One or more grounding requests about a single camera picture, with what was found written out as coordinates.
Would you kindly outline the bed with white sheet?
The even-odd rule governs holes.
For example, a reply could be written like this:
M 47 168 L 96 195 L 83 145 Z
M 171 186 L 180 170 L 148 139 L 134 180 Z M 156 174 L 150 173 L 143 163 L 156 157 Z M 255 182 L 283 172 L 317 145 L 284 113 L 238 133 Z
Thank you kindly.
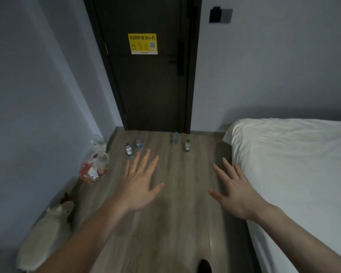
M 223 141 L 266 201 L 341 256 L 341 121 L 241 119 Z

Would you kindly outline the person's left hand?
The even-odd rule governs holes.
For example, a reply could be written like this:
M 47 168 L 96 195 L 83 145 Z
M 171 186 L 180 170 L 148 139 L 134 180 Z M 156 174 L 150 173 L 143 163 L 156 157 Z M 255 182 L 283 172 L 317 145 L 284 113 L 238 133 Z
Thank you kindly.
M 158 163 L 159 156 L 146 166 L 150 176 L 138 177 L 138 166 L 140 165 L 140 153 L 138 153 L 131 163 L 130 174 L 127 178 L 123 178 L 119 192 L 115 197 L 116 210 L 124 214 L 128 211 L 137 211 L 145 208 L 155 197 L 150 197 L 151 178 Z

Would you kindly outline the person's left forearm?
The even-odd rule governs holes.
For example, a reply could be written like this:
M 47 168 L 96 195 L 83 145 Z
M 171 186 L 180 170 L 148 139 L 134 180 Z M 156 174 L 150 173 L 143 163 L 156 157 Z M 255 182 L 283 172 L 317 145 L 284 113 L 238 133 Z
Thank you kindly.
M 106 200 L 35 273 L 89 273 L 116 225 L 139 206 L 125 195 Z

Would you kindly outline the person's black shoe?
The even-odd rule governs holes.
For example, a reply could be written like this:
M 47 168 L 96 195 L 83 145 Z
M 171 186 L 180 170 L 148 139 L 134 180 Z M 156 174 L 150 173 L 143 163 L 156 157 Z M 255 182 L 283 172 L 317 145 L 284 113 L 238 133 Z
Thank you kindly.
M 201 259 L 196 273 L 212 273 L 212 268 L 206 259 Z

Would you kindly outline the person's right forearm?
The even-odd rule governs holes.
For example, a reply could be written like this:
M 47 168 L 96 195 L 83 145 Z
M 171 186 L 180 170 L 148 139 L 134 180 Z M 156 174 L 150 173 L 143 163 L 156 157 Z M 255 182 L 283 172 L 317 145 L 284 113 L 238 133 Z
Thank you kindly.
M 281 208 L 263 202 L 252 213 L 299 273 L 341 273 L 341 256 L 307 232 Z

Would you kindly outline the yellow door sticker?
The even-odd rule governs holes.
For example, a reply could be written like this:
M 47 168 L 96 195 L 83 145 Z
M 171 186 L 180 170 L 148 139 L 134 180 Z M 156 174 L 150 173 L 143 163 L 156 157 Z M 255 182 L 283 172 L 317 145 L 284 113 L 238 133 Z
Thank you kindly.
M 157 35 L 155 33 L 129 33 L 129 45 L 132 55 L 157 55 Z

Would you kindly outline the person's right hand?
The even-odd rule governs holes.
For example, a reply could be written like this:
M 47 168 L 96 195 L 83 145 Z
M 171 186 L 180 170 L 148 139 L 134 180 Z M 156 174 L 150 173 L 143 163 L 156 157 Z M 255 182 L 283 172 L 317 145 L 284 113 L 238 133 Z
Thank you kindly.
M 227 200 L 225 206 L 222 207 L 237 218 L 255 220 L 260 211 L 269 203 L 253 188 L 241 168 L 237 164 L 232 166 L 240 179 L 231 183 L 224 183 L 222 181 L 222 169 L 214 164 L 214 170 L 226 190 L 224 196 L 227 197 Z

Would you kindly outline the black wall switch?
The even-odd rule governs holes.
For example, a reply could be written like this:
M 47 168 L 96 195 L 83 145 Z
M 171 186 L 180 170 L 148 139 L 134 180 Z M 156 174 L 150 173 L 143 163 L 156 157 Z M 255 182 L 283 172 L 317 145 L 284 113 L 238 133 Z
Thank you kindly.
M 222 9 L 220 6 L 213 7 L 209 14 L 209 23 L 220 23 L 221 22 Z

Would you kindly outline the white plush toy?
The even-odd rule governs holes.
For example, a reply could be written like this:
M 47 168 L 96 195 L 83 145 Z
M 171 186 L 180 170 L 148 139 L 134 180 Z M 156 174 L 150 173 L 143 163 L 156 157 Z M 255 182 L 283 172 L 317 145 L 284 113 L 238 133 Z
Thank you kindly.
M 69 239 L 72 231 L 68 218 L 73 208 L 74 202 L 65 192 L 57 206 L 46 210 L 30 229 L 18 251 L 17 269 L 34 272 Z

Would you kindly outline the clear plastic bag of snacks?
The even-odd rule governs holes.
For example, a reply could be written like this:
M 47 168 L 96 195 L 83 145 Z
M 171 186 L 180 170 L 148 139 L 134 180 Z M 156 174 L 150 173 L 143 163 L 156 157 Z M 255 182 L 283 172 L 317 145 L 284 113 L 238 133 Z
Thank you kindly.
M 100 135 L 95 135 L 91 141 L 91 148 L 81 163 L 79 177 L 94 183 L 109 171 L 109 155 L 106 152 L 107 143 Z

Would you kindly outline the grey wall switch panel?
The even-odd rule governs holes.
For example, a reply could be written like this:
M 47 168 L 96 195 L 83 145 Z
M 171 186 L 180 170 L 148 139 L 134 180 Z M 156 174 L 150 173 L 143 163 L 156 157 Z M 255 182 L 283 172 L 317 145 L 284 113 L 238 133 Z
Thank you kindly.
M 233 9 L 222 9 L 220 23 L 221 24 L 230 24 L 232 19 Z

